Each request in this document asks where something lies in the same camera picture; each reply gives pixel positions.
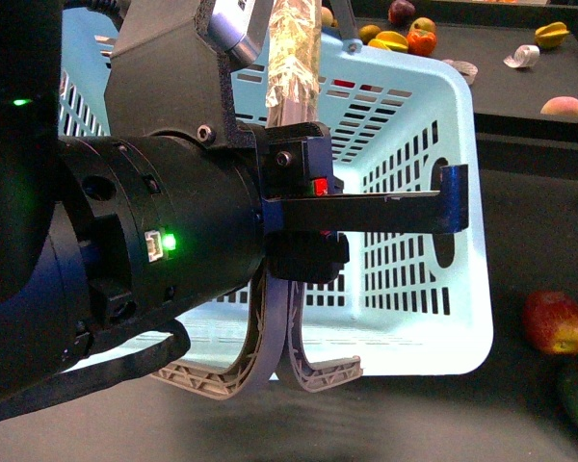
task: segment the apple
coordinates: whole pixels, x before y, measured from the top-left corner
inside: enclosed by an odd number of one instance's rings
[[[563,292],[533,292],[522,310],[527,341],[546,354],[578,354],[578,304]]]
[[[432,32],[436,34],[436,24],[432,19],[428,19],[427,17],[418,17],[411,23],[411,27],[409,31],[413,31],[415,29],[420,29],[422,31]]]
[[[578,117],[578,99],[572,96],[557,96],[546,101],[540,112],[547,116]]]
[[[415,7],[408,0],[394,0],[387,11],[387,19],[392,24],[402,26],[415,14]]]

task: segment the basket handle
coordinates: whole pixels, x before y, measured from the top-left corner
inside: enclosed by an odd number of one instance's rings
[[[338,21],[338,31],[343,40],[359,40],[359,33],[355,24],[354,9],[351,0],[329,0]]]

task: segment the red led light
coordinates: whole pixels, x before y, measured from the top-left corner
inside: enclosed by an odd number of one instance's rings
[[[315,195],[328,194],[328,178],[317,178],[312,182]]]

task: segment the peach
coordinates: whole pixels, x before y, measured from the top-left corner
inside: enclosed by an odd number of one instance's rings
[[[557,96],[543,105],[541,113],[548,116],[575,116],[578,117],[578,99],[571,96]]]

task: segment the yellow fruit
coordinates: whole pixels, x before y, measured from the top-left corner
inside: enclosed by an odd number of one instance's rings
[[[383,31],[379,32],[375,37],[376,40],[382,41],[388,50],[406,53],[408,51],[408,42],[405,36],[398,32]]]
[[[400,34],[397,34],[395,32],[392,33],[396,34],[397,37],[393,37],[390,35],[382,36],[381,34],[387,33],[381,32],[380,34],[378,34],[376,38],[373,38],[368,42],[368,46],[374,46],[375,48],[381,48],[383,50],[398,51],[400,53],[406,53],[408,51],[407,39],[401,36]]]
[[[321,24],[327,27],[331,27],[331,23],[334,21],[334,15],[331,10],[326,7],[321,7]]]
[[[366,44],[370,40],[374,39],[380,32],[381,27],[374,24],[369,24],[368,26],[364,26],[359,30],[359,38],[362,40],[362,43]]]
[[[563,22],[553,22],[536,30],[536,44],[544,49],[554,48],[561,45],[569,34]]]

